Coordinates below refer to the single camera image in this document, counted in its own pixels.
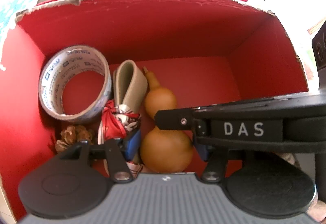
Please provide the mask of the right hand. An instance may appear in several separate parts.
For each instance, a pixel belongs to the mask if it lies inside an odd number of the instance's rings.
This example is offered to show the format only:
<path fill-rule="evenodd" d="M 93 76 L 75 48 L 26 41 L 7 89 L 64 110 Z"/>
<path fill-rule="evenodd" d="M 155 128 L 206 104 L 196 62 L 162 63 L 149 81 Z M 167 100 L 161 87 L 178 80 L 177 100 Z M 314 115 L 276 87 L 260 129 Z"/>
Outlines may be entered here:
<path fill-rule="evenodd" d="M 325 198 L 322 198 L 320 193 L 319 183 L 316 179 L 316 159 L 315 154 L 311 153 L 277 153 L 282 159 L 287 161 L 289 164 L 300 169 L 311 177 L 316 184 L 316 194 L 307 209 L 306 213 L 309 217 L 312 217 L 314 221 L 318 223 L 325 223 Z"/>

